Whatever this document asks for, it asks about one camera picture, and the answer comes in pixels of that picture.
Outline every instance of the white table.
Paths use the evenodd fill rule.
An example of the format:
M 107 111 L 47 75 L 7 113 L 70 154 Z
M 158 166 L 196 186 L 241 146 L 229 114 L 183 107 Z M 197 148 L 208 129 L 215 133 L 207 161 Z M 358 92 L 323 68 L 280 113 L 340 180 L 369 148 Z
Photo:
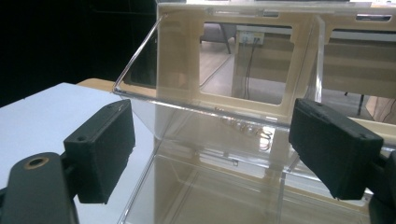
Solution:
M 11 167 L 40 152 L 64 152 L 64 139 L 118 95 L 59 84 L 0 108 L 0 189 L 7 186 Z M 136 147 L 107 205 L 82 204 L 75 198 L 81 224 L 117 223 L 147 164 L 153 135 L 134 114 Z

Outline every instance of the screw hole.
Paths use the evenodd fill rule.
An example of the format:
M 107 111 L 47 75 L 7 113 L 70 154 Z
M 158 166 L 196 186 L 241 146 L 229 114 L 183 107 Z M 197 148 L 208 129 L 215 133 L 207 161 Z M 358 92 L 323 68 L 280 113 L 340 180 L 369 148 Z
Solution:
M 35 159 L 35 160 L 30 161 L 30 162 L 29 162 L 29 165 L 30 165 L 30 166 L 37 166 L 38 164 L 42 163 L 43 161 L 44 161 L 43 159 L 38 158 L 38 159 Z
M 24 165 L 24 168 L 26 170 L 33 170 L 37 167 L 43 166 L 44 164 L 46 164 L 50 159 L 46 158 L 46 157 L 38 157 L 38 158 L 34 158 L 31 159 L 30 161 L 26 162 Z
M 82 136 L 78 137 L 77 140 L 79 142 L 85 141 L 85 140 L 87 140 L 87 136 L 82 135 Z

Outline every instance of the cable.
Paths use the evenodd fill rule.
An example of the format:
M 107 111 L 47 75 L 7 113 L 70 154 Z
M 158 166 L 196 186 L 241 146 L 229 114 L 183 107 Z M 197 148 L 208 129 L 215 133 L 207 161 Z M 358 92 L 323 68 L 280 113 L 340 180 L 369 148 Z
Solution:
M 257 46 L 257 43 L 259 42 L 259 38 L 254 38 L 254 42 L 253 42 L 253 46 L 251 47 L 251 54 L 250 54 L 250 59 L 247 65 L 247 74 L 245 76 L 245 91 L 244 91 L 244 99 L 246 98 L 247 95 L 247 99 L 250 99 L 250 93 L 248 90 L 248 86 L 249 86 L 249 79 L 250 79 L 250 69 L 251 69 L 251 64 L 253 61 L 253 53 L 254 53 L 254 49 Z
M 247 55 L 246 55 L 246 43 L 248 42 L 248 38 L 244 36 L 243 38 L 243 59 L 246 59 Z M 245 88 L 244 88 L 244 96 L 243 99 L 245 99 L 245 95 L 247 94 L 247 90 L 246 90 L 246 79 L 245 79 Z

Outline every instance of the rectangular opening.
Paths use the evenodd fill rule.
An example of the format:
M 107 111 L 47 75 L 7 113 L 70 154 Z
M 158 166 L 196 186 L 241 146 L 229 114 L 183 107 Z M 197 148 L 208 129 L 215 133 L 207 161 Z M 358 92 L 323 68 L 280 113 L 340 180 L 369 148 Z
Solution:
M 396 32 L 333 30 L 324 54 L 322 103 L 396 124 Z
M 390 21 L 391 18 L 391 15 L 358 14 L 356 16 L 357 21 Z
M 294 45 L 291 27 L 206 22 L 200 90 L 280 105 Z

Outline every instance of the clear acrylic box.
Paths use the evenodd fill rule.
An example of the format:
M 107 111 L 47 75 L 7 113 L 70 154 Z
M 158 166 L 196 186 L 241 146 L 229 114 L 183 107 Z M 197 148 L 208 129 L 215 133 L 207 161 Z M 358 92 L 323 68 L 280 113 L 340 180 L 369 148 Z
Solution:
M 308 98 L 394 150 L 395 15 L 392 4 L 159 2 L 114 88 L 155 143 L 120 223 L 370 223 L 371 192 L 334 199 L 296 159 L 289 125 Z

